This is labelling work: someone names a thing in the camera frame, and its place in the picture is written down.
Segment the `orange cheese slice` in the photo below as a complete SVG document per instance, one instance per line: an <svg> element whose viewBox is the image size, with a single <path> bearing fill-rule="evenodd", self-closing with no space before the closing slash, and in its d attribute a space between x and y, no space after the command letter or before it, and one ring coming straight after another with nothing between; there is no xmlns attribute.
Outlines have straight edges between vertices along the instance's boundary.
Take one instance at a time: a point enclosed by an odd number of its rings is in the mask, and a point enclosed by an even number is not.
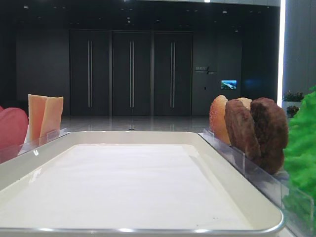
<svg viewBox="0 0 316 237"><path fill-rule="evenodd" d="M40 138L50 132L59 131L63 112L63 97L48 97L45 102Z"/></svg>
<svg viewBox="0 0 316 237"><path fill-rule="evenodd" d="M29 106L29 138L39 139L47 96L28 95Z"/></svg>

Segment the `thin brown meat patty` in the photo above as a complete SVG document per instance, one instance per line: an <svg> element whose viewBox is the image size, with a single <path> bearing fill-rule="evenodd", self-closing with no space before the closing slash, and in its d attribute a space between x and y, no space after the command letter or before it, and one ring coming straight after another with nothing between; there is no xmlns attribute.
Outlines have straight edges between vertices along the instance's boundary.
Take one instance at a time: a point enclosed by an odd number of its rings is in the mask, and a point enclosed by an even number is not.
<svg viewBox="0 0 316 237"><path fill-rule="evenodd" d="M259 161L260 146L250 110L240 100L229 100L225 106L224 119L231 145L244 152L253 162Z"/></svg>

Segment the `thick brown meat patty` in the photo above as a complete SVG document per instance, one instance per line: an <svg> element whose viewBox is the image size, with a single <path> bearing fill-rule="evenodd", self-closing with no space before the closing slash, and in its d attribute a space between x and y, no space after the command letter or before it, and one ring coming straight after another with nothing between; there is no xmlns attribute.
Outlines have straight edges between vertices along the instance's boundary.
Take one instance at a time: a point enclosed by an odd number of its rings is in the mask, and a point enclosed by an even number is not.
<svg viewBox="0 0 316 237"><path fill-rule="evenodd" d="M250 112L260 146L260 167L269 174L275 174L284 164L283 150L288 144L285 111L274 100L261 97L251 102Z"/></svg>

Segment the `red tomato slice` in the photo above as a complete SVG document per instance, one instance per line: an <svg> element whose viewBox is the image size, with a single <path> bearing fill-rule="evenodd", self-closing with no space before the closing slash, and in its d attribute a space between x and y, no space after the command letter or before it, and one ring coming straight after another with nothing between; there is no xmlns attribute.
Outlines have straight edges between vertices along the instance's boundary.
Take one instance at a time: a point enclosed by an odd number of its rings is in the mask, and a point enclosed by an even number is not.
<svg viewBox="0 0 316 237"><path fill-rule="evenodd" d="M22 145L28 130L28 117L20 108L6 108L0 113L0 149Z"/></svg>

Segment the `green lettuce leaf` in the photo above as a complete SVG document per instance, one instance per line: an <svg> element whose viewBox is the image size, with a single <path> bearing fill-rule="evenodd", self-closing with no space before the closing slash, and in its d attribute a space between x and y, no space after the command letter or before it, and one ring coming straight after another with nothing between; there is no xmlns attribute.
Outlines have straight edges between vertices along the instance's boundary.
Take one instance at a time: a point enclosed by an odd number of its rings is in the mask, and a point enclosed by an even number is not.
<svg viewBox="0 0 316 237"><path fill-rule="evenodd" d="M289 122L284 168L289 174L285 206L308 227L316 227L316 87L304 96Z"/></svg>

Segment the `bun top left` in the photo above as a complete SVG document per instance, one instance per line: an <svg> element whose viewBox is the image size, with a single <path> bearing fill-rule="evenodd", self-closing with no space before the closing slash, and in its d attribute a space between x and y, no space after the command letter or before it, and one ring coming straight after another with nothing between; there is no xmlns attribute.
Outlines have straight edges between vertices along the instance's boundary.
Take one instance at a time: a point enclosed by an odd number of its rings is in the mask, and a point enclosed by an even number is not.
<svg viewBox="0 0 316 237"><path fill-rule="evenodd" d="M226 144L230 144L226 123L224 119L227 98L224 95L217 96L210 106L209 125L214 135Z"/></svg>

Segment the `bun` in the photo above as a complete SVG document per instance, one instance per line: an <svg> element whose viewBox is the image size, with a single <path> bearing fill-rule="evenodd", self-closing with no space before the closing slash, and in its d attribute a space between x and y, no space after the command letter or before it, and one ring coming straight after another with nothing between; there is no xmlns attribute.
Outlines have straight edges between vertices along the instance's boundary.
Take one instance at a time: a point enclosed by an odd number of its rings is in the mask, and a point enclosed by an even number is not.
<svg viewBox="0 0 316 237"><path fill-rule="evenodd" d="M241 101L243 105L250 110L252 100L246 97L237 98L237 100Z"/></svg>
<svg viewBox="0 0 316 237"><path fill-rule="evenodd" d="M230 144L226 123L224 119L227 98L224 95L217 96L210 106L209 125L214 135L226 144Z"/></svg>

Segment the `bun top right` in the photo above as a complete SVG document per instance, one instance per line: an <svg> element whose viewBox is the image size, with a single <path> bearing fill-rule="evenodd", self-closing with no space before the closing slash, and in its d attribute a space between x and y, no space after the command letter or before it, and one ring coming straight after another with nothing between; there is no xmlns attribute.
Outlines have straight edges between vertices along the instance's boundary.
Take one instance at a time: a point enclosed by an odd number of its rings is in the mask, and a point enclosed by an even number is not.
<svg viewBox="0 0 316 237"><path fill-rule="evenodd" d="M243 105L250 110L252 100L246 97L237 98L237 100L241 101Z"/></svg>

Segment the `white rectangular metal tray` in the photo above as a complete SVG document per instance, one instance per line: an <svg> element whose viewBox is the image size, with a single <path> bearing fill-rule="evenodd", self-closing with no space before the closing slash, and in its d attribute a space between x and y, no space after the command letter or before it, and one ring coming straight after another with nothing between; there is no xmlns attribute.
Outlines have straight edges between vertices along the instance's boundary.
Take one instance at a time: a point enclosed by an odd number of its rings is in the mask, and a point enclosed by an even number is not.
<svg viewBox="0 0 316 237"><path fill-rule="evenodd" d="M3 237L275 237L283 226L192 132L72 132L0 166Z"/></svg>

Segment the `potted plants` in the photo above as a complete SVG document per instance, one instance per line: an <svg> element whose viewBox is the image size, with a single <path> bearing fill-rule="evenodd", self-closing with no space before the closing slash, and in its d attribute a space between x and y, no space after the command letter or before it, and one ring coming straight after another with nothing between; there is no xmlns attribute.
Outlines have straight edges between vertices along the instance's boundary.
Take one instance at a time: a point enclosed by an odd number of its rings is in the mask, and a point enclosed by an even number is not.
<svg viewBox="0 0 316 237"><path fill-rule="evenodd" d="M288 91L283 95L282 108L284 109L288 118L292 118L299 111L301 102L304 98L302 92L292 93Z"/></svg>

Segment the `clear acrylic rack left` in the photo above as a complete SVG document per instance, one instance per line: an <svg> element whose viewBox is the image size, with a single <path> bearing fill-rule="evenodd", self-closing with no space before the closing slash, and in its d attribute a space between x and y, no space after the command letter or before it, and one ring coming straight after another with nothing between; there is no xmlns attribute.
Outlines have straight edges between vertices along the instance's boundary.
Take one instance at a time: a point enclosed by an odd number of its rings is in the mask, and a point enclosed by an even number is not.
<svg viewBox="0 0 316 237"><path fill-rule="evenodd" d="M64 128L61 130L55 130L47 133L43 137L39 139L35 139L33 141L28 141L22 145L14 145L11 147L4 148L0 151L0 163L7 162L23 153L26 153L31 150L36 150L38 147L47 144L61 136L68 134L69 131Z"/></svg>

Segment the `clear acrylic rack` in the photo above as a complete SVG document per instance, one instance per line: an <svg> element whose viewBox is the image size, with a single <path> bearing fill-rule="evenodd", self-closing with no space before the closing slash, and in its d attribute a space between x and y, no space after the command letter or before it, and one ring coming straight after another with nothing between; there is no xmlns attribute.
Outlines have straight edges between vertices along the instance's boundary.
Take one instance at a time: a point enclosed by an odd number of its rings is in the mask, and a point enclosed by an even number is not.
<svg viewBox="0 0 316 237"><path fill-rule="evenodd" d="M69 131L64 128L61 130L55 130L47 133L43 137L39 139L35 139L33 141L28 141L22 145L14 145L11 147L4 148L0 151L0 163L7 162L23 153L26 153L31 150L36 150L38 147L47 144L61 136L68 134Z"/></svg>
<svg viewBox="0 0 316 237"><path fill-rule="evenodd" d="M250 161L245 154L229 146L204 129L201 133L219 154L227 160L261 194L279 207L285 215L285 237L314 237L316 235L316 206L314 199L289 181L283 168L270 175Z"/></svg>

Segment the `clear acrylic rack right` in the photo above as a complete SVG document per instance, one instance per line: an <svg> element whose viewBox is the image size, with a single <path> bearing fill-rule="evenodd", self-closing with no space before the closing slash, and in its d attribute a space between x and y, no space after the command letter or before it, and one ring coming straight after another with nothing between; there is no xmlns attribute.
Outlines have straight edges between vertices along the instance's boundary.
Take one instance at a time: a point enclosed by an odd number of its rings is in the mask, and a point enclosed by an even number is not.
<svg viewBox="0 0 316 237"><path fill-rule="evenodd" d="M219 154L227 160L261 194L279 207L285 215L285 237L314 237L316 235L316 206L314 199L289 181L283 168L270 175L250 161L245 154L229 146L204 129L201 133Z"/></svg>

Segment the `wall screen display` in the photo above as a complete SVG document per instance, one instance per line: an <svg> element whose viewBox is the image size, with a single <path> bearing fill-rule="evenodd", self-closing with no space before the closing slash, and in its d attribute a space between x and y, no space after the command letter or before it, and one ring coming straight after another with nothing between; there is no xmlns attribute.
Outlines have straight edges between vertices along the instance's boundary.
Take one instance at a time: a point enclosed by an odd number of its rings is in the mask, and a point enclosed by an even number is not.
<svg viewBox="0 0 316 237"><path fill-rule="evenodd" d="M236 80L221 80L221 89L236 90L237 81Z"/></svg>

